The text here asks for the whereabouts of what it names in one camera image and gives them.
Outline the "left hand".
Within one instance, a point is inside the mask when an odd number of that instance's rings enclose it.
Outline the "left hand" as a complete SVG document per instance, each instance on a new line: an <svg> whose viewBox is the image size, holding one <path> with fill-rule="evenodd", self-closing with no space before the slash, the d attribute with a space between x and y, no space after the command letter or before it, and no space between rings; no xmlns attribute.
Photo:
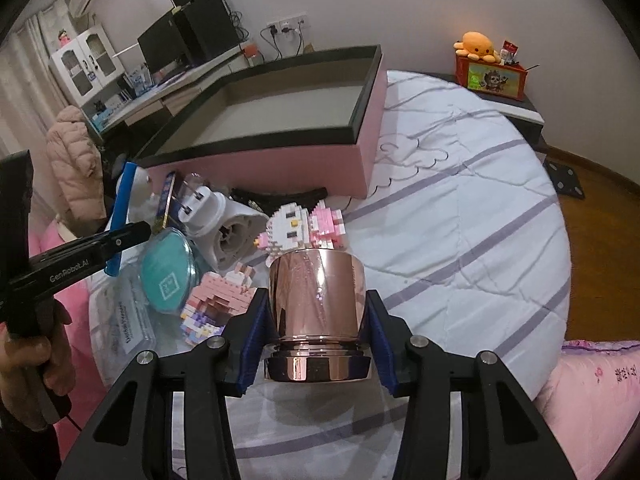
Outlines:
<svg viewBox="0 0 640 480"><path fill-rule="evenodd" d="M47 335L14 338L1 324L1 402L8 413L29 430L45 430L47 420L40 399L50 390L66 396L76 384L66 326L72 319L56 299L50 301L54 324Z"/></svg>

